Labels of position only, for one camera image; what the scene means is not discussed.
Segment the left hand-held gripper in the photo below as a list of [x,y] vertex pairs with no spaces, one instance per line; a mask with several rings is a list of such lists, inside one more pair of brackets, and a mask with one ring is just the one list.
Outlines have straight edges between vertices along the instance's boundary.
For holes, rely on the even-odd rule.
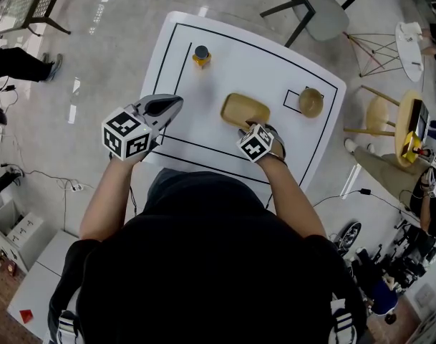
[[183,102],[178,95],[156,94],[142,97],[126,107],[117,107],[102,121],[103,146],[121,161],[147,152],[151,141],[180,112]]

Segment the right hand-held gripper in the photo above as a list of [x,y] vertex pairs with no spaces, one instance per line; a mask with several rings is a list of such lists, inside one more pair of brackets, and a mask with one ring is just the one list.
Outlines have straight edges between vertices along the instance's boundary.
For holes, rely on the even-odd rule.
[[286,149],[277,130],[268,123],[248,123],[249,129],[239,129],[240,138],[236,145],[242,154],[252,163],[259,162],[265,156],[271,156],[285,162]]

